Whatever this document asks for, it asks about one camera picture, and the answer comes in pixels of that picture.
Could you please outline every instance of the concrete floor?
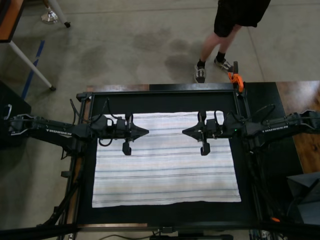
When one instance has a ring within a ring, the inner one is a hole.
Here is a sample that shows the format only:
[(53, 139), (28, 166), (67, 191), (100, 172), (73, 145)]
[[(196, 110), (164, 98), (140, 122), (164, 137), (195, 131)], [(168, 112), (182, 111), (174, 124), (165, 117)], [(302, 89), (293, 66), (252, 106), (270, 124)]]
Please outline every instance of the concrete floor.
[[(38, 69), (57, 91), (49, 92), (34, 76), (26, 101), (34, 115), (68, 122), (73, 117), (69, 99), (75, 100), (88, 85), (193, 83), (194, 64), (217, 12), (217, 0), (58, 2), (70, 29), (42, 23), (44, 6), (31, 1), (13, 41), (32, 61), (45, 41)], [(246, 82), (319, 80), (319, 12), (320, 0), (271, 0), (258, 28), (243, 28), (226, 58), (239, 62)], [(228, 82), (213, 66), (216, 52), (207, 62), (207, 82)], [(19, 95), (29, 72), (0, 44), (0, 78)], [(60, 172), (69, 169), (70, 159), (60, 157), (59, 147), (35, 139), (0, 153), (0, 229), (33, 227), (47, 220), (65, 194)], [(88, 234), (78, 239), (106, 235)], [(235, 235), (246, 239), (247, 232)]]

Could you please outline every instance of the orange part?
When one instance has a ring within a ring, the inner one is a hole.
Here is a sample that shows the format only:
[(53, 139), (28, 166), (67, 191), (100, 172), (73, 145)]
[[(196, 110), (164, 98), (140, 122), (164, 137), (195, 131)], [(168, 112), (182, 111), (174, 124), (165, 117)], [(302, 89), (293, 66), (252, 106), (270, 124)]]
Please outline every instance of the orange part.
[(271, 217), (271, 220), (274, 221), (274, 222), (280, 223), (280, 220), (278, 218)]
[(231, 83), (239, 85), (239, 93), (242, 93), (244, 91), (244, 82), (242, 81), (242, 77), (237, 73), (232, 75), (230, 72), (228, 72), (228, 76)]

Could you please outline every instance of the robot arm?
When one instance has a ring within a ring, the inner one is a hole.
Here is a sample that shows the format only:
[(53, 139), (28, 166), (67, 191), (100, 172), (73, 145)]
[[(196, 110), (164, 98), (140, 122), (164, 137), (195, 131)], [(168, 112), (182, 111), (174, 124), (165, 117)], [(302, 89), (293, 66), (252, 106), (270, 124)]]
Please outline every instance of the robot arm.
[(130, 142), (149, 133), (133, 123), (132, 114), (126, 114), (125, 119), (117, 118), (116, 122), (104, 115), (94, 116), (91, 122), (78, 125), (21, 114), (9, 119), (7, 124), (10, 137), (31, 137), (55, 144), (61, 146), (67, 155), (83, 154), (85, 144), (92, 140), (110, 139), (111, 143), (113, 139), (124, 139), (122, 151), (129, 156)]
[(251, 122), (241, 116), (229, 114), (223, 124), (217, 118), (208, 119), (205, 123), (206, 112), (198, 113), (198, 124), (182, 131), (183, 134), (202, 142), (201, 155), (210, 153), (207, 139), (230, 139), (240, 135), (247, 140), (249, 151), (258, 150), (274, 141), (301, 133), (320, 134), (320, 112), (305, 111), (292, 113), (282, 118)]

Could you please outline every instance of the black sock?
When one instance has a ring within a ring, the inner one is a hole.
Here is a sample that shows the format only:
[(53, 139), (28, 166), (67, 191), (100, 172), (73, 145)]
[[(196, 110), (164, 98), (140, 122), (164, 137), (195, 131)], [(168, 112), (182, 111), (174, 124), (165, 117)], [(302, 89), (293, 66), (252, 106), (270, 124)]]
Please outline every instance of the black sock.
[(225, 60), (225, 56), (226, 54), (225, 53), (221, 53), (218, 51), (218, 54), (216, 56), (216, 60), (219, 62), (219, 63), (222, 63), (224, 60)]
[(205, 68), (206, 67), (206, 61), (201, 61), (199, 59), (197, 65), (196, 65), (198, 68), (202, 67), (202, 68)]

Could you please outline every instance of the black shorts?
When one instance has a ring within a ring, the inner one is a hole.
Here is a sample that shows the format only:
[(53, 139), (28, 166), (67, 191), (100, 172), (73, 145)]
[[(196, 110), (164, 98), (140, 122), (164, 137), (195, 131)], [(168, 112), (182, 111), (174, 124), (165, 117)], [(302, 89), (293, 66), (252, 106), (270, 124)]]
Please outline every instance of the black shorts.
[(257, 27), (271, 0), (219, 0), (214, 32), (226, 38), (236, 24)]

